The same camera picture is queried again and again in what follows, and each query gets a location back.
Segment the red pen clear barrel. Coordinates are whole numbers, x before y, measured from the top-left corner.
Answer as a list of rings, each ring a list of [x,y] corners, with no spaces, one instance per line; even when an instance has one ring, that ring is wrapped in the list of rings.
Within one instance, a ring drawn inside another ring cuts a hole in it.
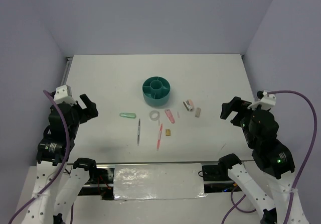
[[[158,139],[157,139],[157,144],[156,144],[156,150],[159,150],[160,143],[161,143],[161,136],[163,132],[163,124],[160,125],[159,133],[158,133]]]

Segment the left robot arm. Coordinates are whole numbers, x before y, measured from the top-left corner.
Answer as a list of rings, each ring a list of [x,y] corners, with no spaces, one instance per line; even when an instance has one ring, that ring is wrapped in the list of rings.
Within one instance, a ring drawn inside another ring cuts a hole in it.
[[[86,106],[82,108],[66,86],[45,95],[52,102],[49,125],[38,144],[36,181],[23,223],[65,223],[73,216],[73,204],[83,185],[98,178],[95,160],[78,158],[59,188],[80,124],[98,117],[98,111],[85,94],[80,95]]]

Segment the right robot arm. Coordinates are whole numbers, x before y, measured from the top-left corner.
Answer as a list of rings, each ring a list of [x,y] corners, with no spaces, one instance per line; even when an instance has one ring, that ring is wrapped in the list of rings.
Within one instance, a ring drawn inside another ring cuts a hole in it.
[[[274,92],[259,91],[256,102],[234,97],[222,104],[220,118],[235,112],[231,124],[242,129],[252,157],[267,179],[269,196],[251,177],[235,154],[219,159],[218,174],[233,180],[252,203],[260,223],[308,223],[296,188],[299,172],[291,151],[277,138],[279,125],[271,109],[276,104]]]

